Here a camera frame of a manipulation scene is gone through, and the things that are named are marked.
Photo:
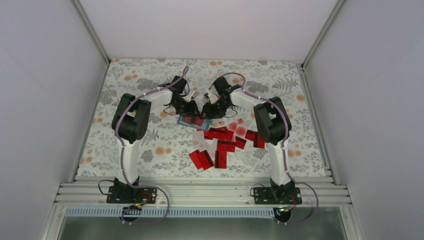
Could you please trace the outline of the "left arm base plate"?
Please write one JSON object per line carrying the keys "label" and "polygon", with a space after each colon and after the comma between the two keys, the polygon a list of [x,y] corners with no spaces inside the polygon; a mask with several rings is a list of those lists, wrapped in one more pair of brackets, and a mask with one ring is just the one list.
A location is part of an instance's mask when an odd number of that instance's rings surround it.
{"label": "left arm base plate", "polygon": [[108,204],[155,204],[158,189],[147,188],[124,188],[111,186],[108,191],[106,202]]}

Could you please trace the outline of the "teal leather card holder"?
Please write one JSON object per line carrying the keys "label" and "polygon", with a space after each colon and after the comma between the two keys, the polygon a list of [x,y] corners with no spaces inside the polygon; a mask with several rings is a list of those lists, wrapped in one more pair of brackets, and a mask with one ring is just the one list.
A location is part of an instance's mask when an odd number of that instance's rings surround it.
{"label": "teal leather card holder", "polygon": [[193,116],[179,116],[177,120],[177,124],[194,128],[201,131],[207,131],[213,121],[211,119],[200,119],[199,117],[193,117]]}

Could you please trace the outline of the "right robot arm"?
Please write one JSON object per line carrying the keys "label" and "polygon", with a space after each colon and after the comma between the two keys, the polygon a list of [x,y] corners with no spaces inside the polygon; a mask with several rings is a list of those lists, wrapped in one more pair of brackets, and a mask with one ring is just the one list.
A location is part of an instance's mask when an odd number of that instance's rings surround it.
{"label": "right robot arm", "polygon": [[288,171],[288,154],[285,152],[291,123],[282,100],[277,96],[265,98],[254,95],[239,84],[230,85],[224,76],[218,77],[210,88],[215,88],[217,95],[207,94],[209,102],[203,105],[200,117],[221,119],[233,106],[254,113],[257,133],[270,154],[270,195],[274,202],[284,203],[295,189],[295,183]]}

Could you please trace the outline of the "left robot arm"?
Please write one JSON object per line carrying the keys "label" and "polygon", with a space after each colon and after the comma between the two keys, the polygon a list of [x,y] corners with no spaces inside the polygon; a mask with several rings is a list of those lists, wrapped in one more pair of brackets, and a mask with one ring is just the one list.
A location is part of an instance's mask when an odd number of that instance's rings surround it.
{"label": "left robot arm", "polygon": [[188,82],[183,76],[175,76],[172,82],[163,83],[135,96],[125,93],[118,104],[112,120],[112,129],[121,144],[120,173],[115,186],[120,188],[119,196],[131,203],[139,197],[139,174],[137,171],[137,143],[146,134],[152,110],[161,107],[173,107],[175,113],[182,117],[198,117],[200,111],[191,93],[185,93]]}

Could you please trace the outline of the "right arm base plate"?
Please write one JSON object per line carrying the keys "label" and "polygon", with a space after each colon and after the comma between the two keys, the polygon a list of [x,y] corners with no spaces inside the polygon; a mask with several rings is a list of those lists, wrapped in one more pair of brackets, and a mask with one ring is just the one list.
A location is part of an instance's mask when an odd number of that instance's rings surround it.
{"label": "right arm base plate", "polygon": [[256,205],[302,205],[300,189],[295,187],[283,194],[277,194],[271,187],[254,187],[252,189],[254,203]]}

